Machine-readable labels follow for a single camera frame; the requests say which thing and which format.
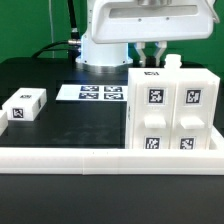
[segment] white block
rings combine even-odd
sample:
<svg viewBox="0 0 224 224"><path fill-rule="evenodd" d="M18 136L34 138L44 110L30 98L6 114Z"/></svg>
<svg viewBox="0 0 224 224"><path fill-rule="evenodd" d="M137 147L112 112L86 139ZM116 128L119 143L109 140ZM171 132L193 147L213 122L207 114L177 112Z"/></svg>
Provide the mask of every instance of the white block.
<svg viewBox="0 0 224 224"><path fill-rule="evenodd" d="M207 69L180 69L171 149L208 149L220 79Z"/></svg>
<svg viewBox="0 0 224 224"><path fill-rule="evenodd" d="M0 110L0 136L7 127L8 127L7 114L5 111Z"/></svg>
<svg viewBox="0 0 224 224"><path fill-rule="evenodd" d="M33 121L47 102L46 89L20 88L2 106L8 120Z"/></svg>
<svg viewBox="0 0 224 224"><path fill-rule="evenodd" d="M126 148L169 147L175 88L175 77L164 69L129 69Z"/></svg>

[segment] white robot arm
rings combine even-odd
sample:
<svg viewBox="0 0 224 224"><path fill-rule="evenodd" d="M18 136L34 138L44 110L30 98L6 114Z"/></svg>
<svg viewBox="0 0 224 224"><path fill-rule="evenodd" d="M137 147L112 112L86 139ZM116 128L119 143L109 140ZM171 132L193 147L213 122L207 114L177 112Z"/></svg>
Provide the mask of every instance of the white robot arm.
<svg viewBox="0 0 224 224"><path fill-rule="evenodd" d="M137 52L144 58L139 46L158 42L155 57L159 59L167 41L208 38L213 23L219 22L213 9L215 0L87 1L88 28L77 62L98 72L105 68L114 72L113 68L132 63L127 43L138 43Z"/></svg>

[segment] black table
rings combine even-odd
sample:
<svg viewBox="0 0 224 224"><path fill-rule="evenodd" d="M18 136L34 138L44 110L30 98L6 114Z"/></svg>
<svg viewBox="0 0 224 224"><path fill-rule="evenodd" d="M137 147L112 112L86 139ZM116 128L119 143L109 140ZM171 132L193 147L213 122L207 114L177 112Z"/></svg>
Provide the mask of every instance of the black table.
<svg viewBox="0 0 224 224"><path fill-rule="evenodd" d="M55 98L62 84L125 85L126 73L96 75L63 59L17 58L0 65L0 80L0 105L20 87L48 94L34 122L9 122L0 147L124 147L125 103ZM223 207L223 176L0 175L1 224L222 224Z"/></svg>

